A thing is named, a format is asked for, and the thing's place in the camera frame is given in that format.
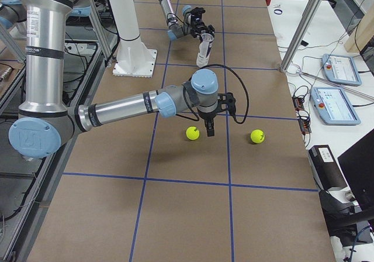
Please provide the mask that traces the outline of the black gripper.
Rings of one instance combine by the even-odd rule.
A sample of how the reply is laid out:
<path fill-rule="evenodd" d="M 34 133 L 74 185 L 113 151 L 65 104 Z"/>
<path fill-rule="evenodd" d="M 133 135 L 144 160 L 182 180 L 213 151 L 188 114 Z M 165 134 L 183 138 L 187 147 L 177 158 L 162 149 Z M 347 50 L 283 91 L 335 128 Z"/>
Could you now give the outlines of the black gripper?
<path fill-rule="evenodd" d="M 204 22 L 191 22 L 190 34 L 193 38 L 201 37 L 201 34 L 208 33 L 214 38 L 215 29 L 212 25 L 206 26 Z"/>
<path fill-rule="evenodd" d="M 205 116 L 204 118 L 205 127 L 208 137 L 213 137 L 215 135 L 214 131 L 214 116 Z"/>

